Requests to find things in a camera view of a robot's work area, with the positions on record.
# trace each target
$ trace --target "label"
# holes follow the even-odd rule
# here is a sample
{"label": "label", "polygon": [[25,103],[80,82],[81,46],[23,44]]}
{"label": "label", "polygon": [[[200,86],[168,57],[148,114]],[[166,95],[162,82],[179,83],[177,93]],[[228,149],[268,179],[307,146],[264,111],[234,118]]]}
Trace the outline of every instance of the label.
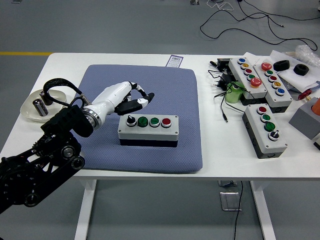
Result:
{"label": "label", "polygon": [[170,68],[179,68],[183,59],[183,56],[171,55],[165,66]]}

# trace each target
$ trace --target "white table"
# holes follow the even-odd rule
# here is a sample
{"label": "white table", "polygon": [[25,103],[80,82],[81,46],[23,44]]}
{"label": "white table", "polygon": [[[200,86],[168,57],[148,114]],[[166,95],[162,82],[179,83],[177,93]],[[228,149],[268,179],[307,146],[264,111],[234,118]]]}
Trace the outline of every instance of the white table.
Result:
{"label": "white table", "polygon": [[[275,235],[263,194],[264,184],[258,181],[265,183],[270,180],[318,180],[320,178],[319,150],[313,146],[313,141],[288,124],[296,110],[304,103],[303,101],[293,101],[285,113],[275,114],[276,121],[288,143],[286,151],[279,158],[258,159],[242,121],[242,113],[225,106],[224,112],[229,121],[226,123],[220,110],[222,99],[214,99],[214,95],[221,91],[213,86],[215,80],[210,76],[208,70],[214,70],[214,68],[209,62],[216,61],[217,58],[234,56],[179,56],[183,57],[180,68],[192,69],[197,79],[203,168],[190,174],[85,169],[79,171],[74,178],[83,181],[85,192],[75,239],[86,239],[97,180],[129,180],[133,178],[146,180],[154,178],[250,180],[264,238],[271,240],[275,239]],[[42,89],[44,83],[53,78],[64,78],[79,86],[90,65],[118,64],[164,67],[169,57],[170,55],[162,54],[54,53],[49,56],[31,93]],[[255,64],[258,60],[251,54],[248,54],[247,57],[251,64]],[[67,102],[70,102],[75,95],[70,88],[58,87],[57,89],[65,92]],[[236,106],[242,110],[246,108],[241,103],[237,103]],[[41,125],[42,123],[27,120],[20,114],[0,157],[14,156],[31,148],[32,144],[43,135]]]}

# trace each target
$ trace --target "robotic arm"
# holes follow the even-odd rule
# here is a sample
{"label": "robotic arm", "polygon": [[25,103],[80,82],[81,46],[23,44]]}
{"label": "robotic arm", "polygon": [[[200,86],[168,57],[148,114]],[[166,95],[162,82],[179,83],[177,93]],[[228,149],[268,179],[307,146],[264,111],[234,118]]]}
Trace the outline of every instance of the robotic arm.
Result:
{"label": "robotic arm", "polygon": [[[49,89],[67,86],[79,96],[70,104],[58,101]],[[131,100],[131,90],[137,90],[142,98]],[[121,82],[103,90],[90,103],[85,95],[71,82],[55,78],[43,86],[45,96],[65,105],[60,112],[41,126],[44,134],[33,147],[17,156],[3,157],[0,163],[0,214],[12,205],[34,207],[76,174],[85,165],[80,156],[81,145],[70,132],[89,137],[112,113],[124,115],[144,108],[154,97],[137,84]],[[76,100],[82,106],[73,105]]]}

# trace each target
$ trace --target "table leg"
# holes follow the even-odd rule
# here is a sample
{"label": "table leg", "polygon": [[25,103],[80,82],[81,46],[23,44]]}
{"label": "table leg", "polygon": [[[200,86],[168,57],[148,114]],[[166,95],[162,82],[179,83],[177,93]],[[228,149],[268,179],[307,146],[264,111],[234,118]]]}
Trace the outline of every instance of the table leg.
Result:
{"label": "table leg", "polygon": [[268,181],[250,181],[255,201],[256,210],[260,219],[260,225],[265,240],[276,240],[274,228],[271,223],[264,188],[269,185]]}
{"label": "table leg", "polygon": [[80,182],[84,186],[84,194],[74,239],[86,240],[97,180],[80,180]]}

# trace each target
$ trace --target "yellow floor line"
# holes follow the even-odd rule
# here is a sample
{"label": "yellow floor line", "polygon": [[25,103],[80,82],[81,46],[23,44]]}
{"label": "yellow floor line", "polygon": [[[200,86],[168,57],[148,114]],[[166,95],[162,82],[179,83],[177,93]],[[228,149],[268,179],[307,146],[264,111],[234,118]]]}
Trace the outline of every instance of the yellow floor line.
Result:
{"label": "yellow floor line", "polygon": [[11,56],[49,56],[53,52],[32,52],[32,51],[0,51],[0,55]]}

